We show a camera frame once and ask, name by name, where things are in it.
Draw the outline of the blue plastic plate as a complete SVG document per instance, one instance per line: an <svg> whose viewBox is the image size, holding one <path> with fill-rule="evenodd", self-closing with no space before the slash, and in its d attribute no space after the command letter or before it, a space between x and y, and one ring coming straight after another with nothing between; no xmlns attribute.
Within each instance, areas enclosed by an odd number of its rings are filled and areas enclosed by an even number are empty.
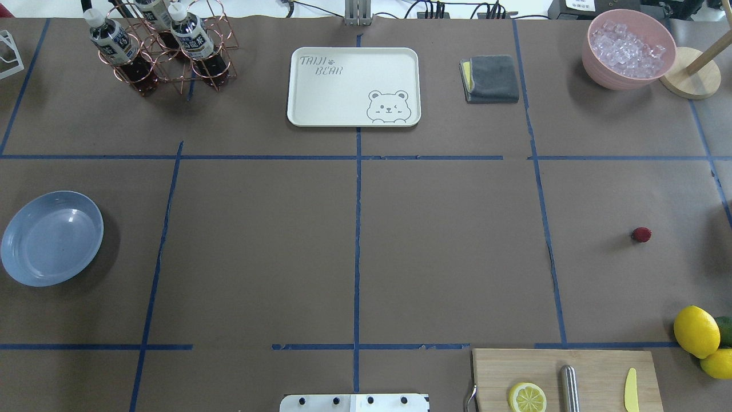
<svg viewBox="0 0 732 412"><path fill-rule="evenodd" d="M53 191L27 203L2 236L2 265L16 282L48 287L80 274L97 255L101 209L76 191Z"/></svg>

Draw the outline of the red strawberry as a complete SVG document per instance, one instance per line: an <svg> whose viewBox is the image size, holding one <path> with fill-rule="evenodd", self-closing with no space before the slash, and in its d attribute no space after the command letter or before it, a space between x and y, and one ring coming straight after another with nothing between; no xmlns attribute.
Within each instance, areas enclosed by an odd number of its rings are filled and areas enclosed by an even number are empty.
<svg viewBox="0 0 732 412"><path fill-rule="evenodd" d="M652 231L648 227L637 227L631 232L631 238L638 243L646 243L652 237Z"/></svg>

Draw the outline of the cream bear tray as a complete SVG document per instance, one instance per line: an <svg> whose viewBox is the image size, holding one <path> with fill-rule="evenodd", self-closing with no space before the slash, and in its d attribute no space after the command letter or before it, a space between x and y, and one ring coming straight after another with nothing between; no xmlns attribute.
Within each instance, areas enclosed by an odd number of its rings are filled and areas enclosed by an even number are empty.
<svg viewBox="0 0 732 412"><path fill-rule="evenodd" d="M413 127L419 59L407 47L301 47L291 55L288 120L297 127Z"/></svg>

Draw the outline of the grey folded cloth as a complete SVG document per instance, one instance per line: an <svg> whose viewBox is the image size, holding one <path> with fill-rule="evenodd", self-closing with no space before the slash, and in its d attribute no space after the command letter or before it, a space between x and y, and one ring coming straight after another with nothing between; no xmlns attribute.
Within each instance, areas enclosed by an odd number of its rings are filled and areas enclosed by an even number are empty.
<svg viewBox="0 0 732 412"><path fill-rule="evenodd" d="M459 64L466 102L515 104L519 100L514 58L508 55L473 56Z"/></svg>

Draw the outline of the tea bottle back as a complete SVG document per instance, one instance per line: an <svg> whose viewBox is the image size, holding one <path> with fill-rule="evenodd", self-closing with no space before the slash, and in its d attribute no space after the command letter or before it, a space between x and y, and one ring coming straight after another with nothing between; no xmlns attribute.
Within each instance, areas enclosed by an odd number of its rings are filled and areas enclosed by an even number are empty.
<svg viewBox="0 0 732 412"><path fill-rule="evenodd" d="M170 32L181 50L192 60L196 75L207 85L217 89L227 85L228 65L221 50L209 36L202 19L179 2L168 5L168 14L172 19Z"/></svg>

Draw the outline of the tea bottle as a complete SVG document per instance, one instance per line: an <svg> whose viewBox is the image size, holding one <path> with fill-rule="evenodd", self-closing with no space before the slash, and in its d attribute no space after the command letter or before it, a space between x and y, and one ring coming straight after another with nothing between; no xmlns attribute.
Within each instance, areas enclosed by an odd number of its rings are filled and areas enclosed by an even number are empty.
<svg viewBox="0 0 732 412"><path fill-rule="evenodd" d="M202 19L179 2L168 5L168 14L172 19L170 32L181 50L192 60L196 75L207 85L217 89L227 85L228 65L221 50L209 36Z"/></svg>
<svg viewBox="0 0 732 412"><path fill-rule="evenodd" d="M89 39L102 59L131 87L142 96L157 89L157 73L152 63L141 54L138 40L131 38L116 20L95 8L85 10L83 18L89 26Z"/></svg>
<svg viewBox="0 0 732 412"><path fill-rule="evenodd" d="M154 29L162 46L173 53L174 58L185 60L176 37L172 34L172 17L168 13L169 1L133 1L146 23Z"/></svg>

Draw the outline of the half lemon slice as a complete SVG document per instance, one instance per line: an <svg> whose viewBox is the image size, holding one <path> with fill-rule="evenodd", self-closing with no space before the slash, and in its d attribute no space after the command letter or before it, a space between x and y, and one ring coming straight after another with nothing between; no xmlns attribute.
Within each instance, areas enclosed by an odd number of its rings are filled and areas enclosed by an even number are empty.
<svg viewBox="0 0 732 412"><path fill-rule="evenodd" d="M507 404L512 411L546 411L547 397L538 385L520 382L510 389Z"/></svg>

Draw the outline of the tea bottle middle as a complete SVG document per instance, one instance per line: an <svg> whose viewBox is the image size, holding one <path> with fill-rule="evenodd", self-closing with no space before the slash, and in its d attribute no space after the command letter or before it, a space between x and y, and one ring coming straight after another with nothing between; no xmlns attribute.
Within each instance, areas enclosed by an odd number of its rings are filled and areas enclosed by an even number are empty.
<svg viewBox="0 0 732 412"><path fill-rule="evenodd" d="M169 1L133 1L146 23L154 29L162 46L173 53L174 58L185 60L176 37L172 34L172 17L168 13Z"/></svg>

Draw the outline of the wooden cutting board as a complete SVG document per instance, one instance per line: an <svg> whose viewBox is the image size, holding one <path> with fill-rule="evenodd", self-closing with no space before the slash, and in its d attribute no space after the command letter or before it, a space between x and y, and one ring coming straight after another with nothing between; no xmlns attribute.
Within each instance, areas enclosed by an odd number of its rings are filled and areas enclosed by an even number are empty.
<svg viewBox="0 0 732 412"><path fill-rule="evenodd" d="M640 411L662 411L652 354L646 350L554 350L475 348L472 350L478 409L510 411L510 389L538 385L547 411L564 410L560 368L575 368L581 411L625 411L624 387L630 368L637 372Z"/></svg>

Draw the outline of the tea bottle front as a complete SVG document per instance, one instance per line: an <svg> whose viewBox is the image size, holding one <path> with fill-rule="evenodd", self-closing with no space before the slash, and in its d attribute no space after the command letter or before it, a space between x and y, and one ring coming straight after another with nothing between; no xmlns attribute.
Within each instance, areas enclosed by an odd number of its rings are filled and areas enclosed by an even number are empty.
<svg viewBox="0 0 732 412"><path fill-rule="evenodd" d="M152 63L141 54L138 40L131 38L116 20L95 8L85 10L83 18L89 26L89 39L102 59L131 87L142 96L157 89L157 73Z"/></svg>

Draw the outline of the pink bowl with ice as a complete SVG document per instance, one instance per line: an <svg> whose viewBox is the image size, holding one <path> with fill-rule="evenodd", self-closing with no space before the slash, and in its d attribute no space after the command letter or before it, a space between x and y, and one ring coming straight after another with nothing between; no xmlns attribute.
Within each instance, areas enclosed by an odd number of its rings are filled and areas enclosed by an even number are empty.
<svg viewBox="0 0 732 412"><path fill-rule="evenodd" d="M591 22L582 63L597 84L637 89L660 79L675 61L677 45L661 22L641 11L604 11Z"/></svg>

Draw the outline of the yellow plastic knife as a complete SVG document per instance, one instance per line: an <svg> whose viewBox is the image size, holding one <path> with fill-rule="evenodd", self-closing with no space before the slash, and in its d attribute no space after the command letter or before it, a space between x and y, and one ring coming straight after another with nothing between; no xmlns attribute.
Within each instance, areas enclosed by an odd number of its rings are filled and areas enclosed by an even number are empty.
<svg viewBox="0 0 732 412"><path fill-rule="evenodd" d="M630 367L624 382L624 408L628 412L639 411L637 370Z"/></svg>

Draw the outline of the yellow lemon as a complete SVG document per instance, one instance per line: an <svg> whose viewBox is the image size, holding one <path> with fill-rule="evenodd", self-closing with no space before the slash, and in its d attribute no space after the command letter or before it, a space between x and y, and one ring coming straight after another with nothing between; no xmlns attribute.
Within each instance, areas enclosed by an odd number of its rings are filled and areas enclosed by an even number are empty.
<svg viewBox="0 0 732 412"><path fill-rule="evenodd" d="M721 331L707 311L690 305L682 308L674 319L674 336L688 354L707 358L721 346Z"/></svg>
<svg viewBox="0 0 732 412"><path fill-rule="evenodd" d="M731 380L731 348L719 348L713 354L700 360L706 375L717 380Z"/></svg>

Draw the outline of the green avocado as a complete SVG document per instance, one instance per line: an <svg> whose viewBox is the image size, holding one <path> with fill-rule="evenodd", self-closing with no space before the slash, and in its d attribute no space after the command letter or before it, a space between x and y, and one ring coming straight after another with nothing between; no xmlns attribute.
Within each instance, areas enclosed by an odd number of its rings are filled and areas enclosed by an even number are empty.
<svg viewBox="0 0 732 412"><path fill-rule="evenodd" d="M730 316L716 316L714 318L721 335L721 347L732 347L732 320Z"/></svg>

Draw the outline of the aluminium frame post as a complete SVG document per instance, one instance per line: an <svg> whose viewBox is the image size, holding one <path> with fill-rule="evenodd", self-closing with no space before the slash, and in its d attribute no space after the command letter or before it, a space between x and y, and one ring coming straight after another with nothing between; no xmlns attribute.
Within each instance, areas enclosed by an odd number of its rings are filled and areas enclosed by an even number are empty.
<svg viewBox="0 0 732 412"><path fill-rule="evenodd" d="M344 23L346 26L369 26L373 23L371 0L345 0Z"/></svg>

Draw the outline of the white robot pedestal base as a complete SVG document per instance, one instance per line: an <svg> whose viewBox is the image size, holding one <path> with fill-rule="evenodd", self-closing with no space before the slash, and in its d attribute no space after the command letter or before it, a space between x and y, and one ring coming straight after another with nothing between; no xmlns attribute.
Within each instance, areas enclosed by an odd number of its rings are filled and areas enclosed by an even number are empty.
<svg viewBox="0 0 732 412"><path fill-rule="evenodd" d="M280 411L430 411L429 396L418 393L291 394Z"/></svg>

